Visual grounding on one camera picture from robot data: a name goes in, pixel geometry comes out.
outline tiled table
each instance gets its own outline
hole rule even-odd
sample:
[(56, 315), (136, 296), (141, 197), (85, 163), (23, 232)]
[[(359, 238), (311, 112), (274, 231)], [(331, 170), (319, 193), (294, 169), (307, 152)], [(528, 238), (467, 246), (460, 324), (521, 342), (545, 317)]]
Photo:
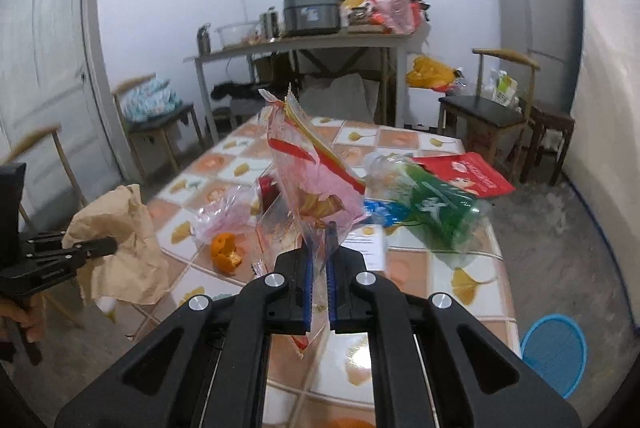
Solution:
[[(314, 118), (318, 133), (359, 175), (363, 157), (377, 149), (386, 153), (433, 156), (461, 153), (462, 144), (452, 138), (409, 130), (378, 127), (332, 119)], [(215, 199), (233, 183), (252, 185), (271, 162), (265, 128), (257, 118), (234, 131), (226, 140), (196, 162), (160, 192), (148, 207), (158, 239), (169, 262), (172, 287), (153, 306), (119, 303), (114, 319), (137, 341), (165, 319), (191, 295), (211, 297), (237, 294), (253, 277), (245, 261), (232, 277), (216, 272), (208, 253), (198, 252), (187, 238), (172, 243), (175, 227), (188, 220), (194, 209)], [(249, 170), (234, 176), (236, 166)], [(181, 180), (186, 187), (171, 192)], [(249, 249), (259, 246), (257, 235), (247, 238)], [(455, 296), (498, 338), (519, 354), (518, 331), (507, 275), (490, 223), (476, 235), (467, 255), (443, 251), (430, 245), (420, 229), (399, 227), (387, 236), (386, 274), (404, 292), (427, 297), (436, 291)], [(299, 358), (288, 336), (274, 336), (264, 425), (301, 428), (373, 426), (374, 406), (367, 337), (337, 335), (328, 329), (316, 337)], [(347, 422), (358, 419), (360, 423)]]

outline pink snack bag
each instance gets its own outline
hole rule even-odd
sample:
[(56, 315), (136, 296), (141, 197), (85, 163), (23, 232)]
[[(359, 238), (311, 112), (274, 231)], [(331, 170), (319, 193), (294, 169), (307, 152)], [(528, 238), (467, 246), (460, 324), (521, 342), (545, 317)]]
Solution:
[(270, 104), (267, 142), (282, 196), (314, 262), (310, 341), (327, 322), (324, 231), (334, 221), (339, 245), (365, 218), (365, 185), (316, 135), (290, 90), (284, 102), (266, 90), (260, 93)]

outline blue label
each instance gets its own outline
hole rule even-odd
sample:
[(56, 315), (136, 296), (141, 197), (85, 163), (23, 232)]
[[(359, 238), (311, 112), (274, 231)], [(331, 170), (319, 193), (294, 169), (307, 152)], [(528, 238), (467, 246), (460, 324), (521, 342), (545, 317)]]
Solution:
[(402, 222), (409, 215), (409, 208), (397, 202), (364, 199), (364, 208), (371, 215), (371, 221), (383, 227)]

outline blue plastic stool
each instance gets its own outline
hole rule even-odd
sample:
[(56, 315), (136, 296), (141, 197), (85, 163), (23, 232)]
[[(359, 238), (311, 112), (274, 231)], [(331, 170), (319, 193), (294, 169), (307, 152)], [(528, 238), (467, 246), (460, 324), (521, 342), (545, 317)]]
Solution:
[(580, 327), (560, 314), (536, 321), (520, 344), (522, 360), (559, 395), (569, 397), (587, 365), (587, 342)]

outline refrigerator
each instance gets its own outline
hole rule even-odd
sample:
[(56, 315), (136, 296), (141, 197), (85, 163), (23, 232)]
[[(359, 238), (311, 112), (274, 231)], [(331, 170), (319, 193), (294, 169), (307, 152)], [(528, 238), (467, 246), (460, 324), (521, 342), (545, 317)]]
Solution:
[[(540, 65), (534, 98), (569, 113), (582, 49), (582, 0), (499, 0), (500, 46), (526, 54)], [(502, 61), (526, 89), (526, 66)]]

